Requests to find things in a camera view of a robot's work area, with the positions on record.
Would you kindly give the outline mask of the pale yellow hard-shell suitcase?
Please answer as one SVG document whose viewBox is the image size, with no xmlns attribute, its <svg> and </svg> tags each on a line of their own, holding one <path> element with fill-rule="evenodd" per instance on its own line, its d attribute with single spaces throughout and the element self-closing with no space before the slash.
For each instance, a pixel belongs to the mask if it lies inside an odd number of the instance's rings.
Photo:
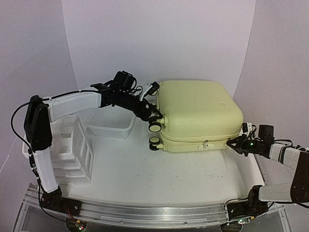
<svg viewBox="0 0 309 232">
<path fill-rule="evenodd" d="M 163 81 L 156 109 L 159 118 L 149 124 L 149 131 L 158 135 L 149 139 L 149 148 L 173 153 L 225 149 L 244 120 L 226 88 L 214 81 Z"/>
</svg>

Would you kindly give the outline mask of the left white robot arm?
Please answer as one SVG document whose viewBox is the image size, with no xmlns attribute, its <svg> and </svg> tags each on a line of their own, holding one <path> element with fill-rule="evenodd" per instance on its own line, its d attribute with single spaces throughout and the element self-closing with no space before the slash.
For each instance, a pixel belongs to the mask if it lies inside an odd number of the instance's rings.
<svg viewBox="0 0 309 232">
<path fill-rule="evenodd" d="M 159 90 L 159 84 L 153 82 L 144 87 L 140 95 L 122 85 L 113 86 L 98 83 L 90 89 L 77 90 L 43 99 L 38 95 L 32 96 L 28 102 L 24 122 L 24 131 L 31 155 L 35 162 L 38 179 L 43 190 L 48 193 L 45 201 L 54 210 L 60 211 L 65 207 L 65 201 L 55 191 L 59 190 L 58 182 L 53 171 L 50 150 L 52 146 L 52 132 L 50 124 L 62 117 L 79 111 L 118 106 L 131 111 L 136 117 L 149 122 L 152 114 L 163 116 L 157 108 L 149 103 L 145 97 Z"/>
</svg>

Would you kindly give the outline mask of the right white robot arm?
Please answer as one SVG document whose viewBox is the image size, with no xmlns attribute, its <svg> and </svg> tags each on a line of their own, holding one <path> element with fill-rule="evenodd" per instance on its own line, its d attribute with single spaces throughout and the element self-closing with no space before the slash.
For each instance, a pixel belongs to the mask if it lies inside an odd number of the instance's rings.
<svg viewBox="0 0 309 232">
<path fill-rule="evenodd" d="M 289 139 L 275 139 L 274 127 L 244 123 L 242 134 L 227 140 L 228 147 L 237 153 L 248 156 L 259 155 L 278 167 L 284 168 L 289 177 L 282 183 L 274 185 L 253 186 L 243 210 L 254 214 L 262 203 L 291 203 L 303 208 L 309 207 L 309 149 L 294 145 Z"/>
</svg>

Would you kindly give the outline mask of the white perforated plastic basket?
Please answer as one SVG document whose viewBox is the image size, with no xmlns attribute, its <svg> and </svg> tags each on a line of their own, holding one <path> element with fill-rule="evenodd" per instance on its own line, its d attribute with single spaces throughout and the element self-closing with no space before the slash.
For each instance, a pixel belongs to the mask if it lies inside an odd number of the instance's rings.
<svg viewBox="0 0 309 232">
<path fill-rule="evenodd" d="M 128 137 L 136 116 L 119 106 L 94 109 L 84 124 L 95 135 L 122 138 Z"/>
</svg>

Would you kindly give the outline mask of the white plastic drawer organizer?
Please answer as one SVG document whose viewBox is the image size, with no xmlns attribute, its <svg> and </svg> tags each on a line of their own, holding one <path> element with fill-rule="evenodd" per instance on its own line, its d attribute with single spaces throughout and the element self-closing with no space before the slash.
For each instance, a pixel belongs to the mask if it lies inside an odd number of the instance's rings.
<svg viewBox="0 0 309 232">
<path fill-rule="evenodd" d="M 56 181 L 62 185 L 91 183 L 94 154 L 80 118 L 69 115 L 51 123 L 51 161 Z"/>
</svg>

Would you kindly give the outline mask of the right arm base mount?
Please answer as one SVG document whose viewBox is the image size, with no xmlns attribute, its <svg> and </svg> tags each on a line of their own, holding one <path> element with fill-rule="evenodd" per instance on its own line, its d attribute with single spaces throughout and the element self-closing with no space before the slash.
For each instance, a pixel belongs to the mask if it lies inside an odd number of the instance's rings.
<svg viewBox="0 0 309 232">
<path fill-rule="evenodd" d="M 228 221 L 257 217 L 268 211 L 268 202 L 259 200 L 262 185 L 253 186 L 246 198 L 231 199 L 224 204 Z"/>
</svg>

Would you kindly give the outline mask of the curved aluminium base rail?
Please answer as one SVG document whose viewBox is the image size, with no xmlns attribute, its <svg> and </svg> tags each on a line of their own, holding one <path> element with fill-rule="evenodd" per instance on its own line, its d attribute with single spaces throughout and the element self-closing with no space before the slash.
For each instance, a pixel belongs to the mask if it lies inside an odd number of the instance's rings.
<svg viewBox="0 0 309 232">
<path fill-rule="evenodd" d="M 62 199 L 52 208 L 43 190 L 30 184 L 20 206 L 14 232 L 76 232 L 189 230 L 204 228 L 224 232 L 289 232 L 291 226 L 282 204 L 269 204 L 260 216 L 243 214 L 232 218 L 234 209 L 225 203 L 186 206 L 149 206 L 102 203 L 74 198 Z"/>
</svg>

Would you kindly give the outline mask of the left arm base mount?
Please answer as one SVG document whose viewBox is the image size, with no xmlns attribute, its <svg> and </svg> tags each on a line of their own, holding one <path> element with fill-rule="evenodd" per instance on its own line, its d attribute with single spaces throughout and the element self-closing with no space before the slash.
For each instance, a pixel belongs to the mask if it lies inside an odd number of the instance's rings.
<svg viewBox="0 0 309 232">
<path fill-rule="evenodd" d="M 55 191 L 50 193 L 44 192 L 42 194 L 40 206 L 55 212 L 78 216 L 81 211 L 82 202 L 80 200 L 63 197 L 61 188 L 58 187 Z"/>
</svg>

